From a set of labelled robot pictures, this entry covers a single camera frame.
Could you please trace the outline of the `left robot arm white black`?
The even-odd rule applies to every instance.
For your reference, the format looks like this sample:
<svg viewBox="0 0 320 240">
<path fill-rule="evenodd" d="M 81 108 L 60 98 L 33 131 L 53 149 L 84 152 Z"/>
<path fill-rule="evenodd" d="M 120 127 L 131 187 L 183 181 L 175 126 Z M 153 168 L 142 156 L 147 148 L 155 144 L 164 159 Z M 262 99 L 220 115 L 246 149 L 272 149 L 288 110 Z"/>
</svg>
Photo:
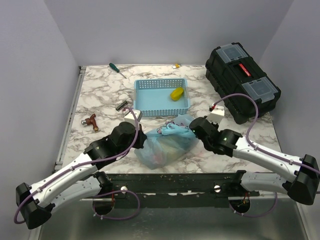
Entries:
<svg viewBox="0 0 320 240">
<path fill-rule="evenodd" d="M 71 163 L 39 182 L 23 182 L 15 189 L 17 211 L 15 224 L 32 230 L 47 222 L 63 206 L 83 198 L 113 197 L 120 191 L 101 169 L 125 156 L 131 149 L 141 149 L 147 139 L 138 123 L 121 122 L 111 134 L 93 141 Z"/>
</svg>

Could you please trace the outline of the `light blue plastic basket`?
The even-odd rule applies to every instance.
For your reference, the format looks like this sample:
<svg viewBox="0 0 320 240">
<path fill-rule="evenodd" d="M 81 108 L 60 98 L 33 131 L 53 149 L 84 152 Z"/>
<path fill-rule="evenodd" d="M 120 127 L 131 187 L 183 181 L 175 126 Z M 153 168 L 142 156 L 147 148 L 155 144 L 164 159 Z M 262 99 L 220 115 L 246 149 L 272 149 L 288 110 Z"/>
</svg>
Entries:
<svg viewBox="0 0 320 240">
<path fill-rule="evenodd" d="M 182 88 L 178 100 L 171 93 Z M 142 112 L 144 117 L 167 117 L 184 115 L 191 106 L 185 78 L 138 79 L 134 82 L 133 108 Z"/>
</svg>

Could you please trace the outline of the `light blue plastic bag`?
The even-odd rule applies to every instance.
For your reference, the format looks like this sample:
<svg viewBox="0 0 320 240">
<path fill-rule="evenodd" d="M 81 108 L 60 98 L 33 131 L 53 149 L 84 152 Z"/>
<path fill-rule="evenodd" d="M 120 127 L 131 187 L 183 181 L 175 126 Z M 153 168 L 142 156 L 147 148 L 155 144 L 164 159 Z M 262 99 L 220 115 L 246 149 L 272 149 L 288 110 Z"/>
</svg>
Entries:
<svg viewBox="0 0 320 240">
<path fill-rule="evenodd" d="M 138 160 L 154 170 L 180 159 L 198 144 L 199 140 L 189 128 L 193 120 L 189 114 L 178 115 L 175 119 L 147 132 L 143 148 L 134 151 Z"/>
</svg>

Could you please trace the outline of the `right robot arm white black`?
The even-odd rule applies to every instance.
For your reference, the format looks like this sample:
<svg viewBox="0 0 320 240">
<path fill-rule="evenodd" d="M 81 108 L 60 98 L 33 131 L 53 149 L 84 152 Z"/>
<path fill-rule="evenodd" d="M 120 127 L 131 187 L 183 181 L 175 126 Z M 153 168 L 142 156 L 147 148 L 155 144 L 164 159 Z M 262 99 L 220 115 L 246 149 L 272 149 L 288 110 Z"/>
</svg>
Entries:
<svg viewBox="0 0 320 240">
<path fill-rule="evenodd" d="M 315 157 L 288 155 L 267 147 L 259 147 L 240 133 L 218 130 L 218 124 L 204 117 L 193 120 L 189 128 L 202 141 L 204 148 L 217 155 L 226 155 L 252 162 L 269 173 L 246 172 L 230 183 L 230 191 L 241 196 L 249 191 L 267 191 L 288 195 L 292 200 L 312 205 L 320 183 L 320 169 Z"/>
</svg>

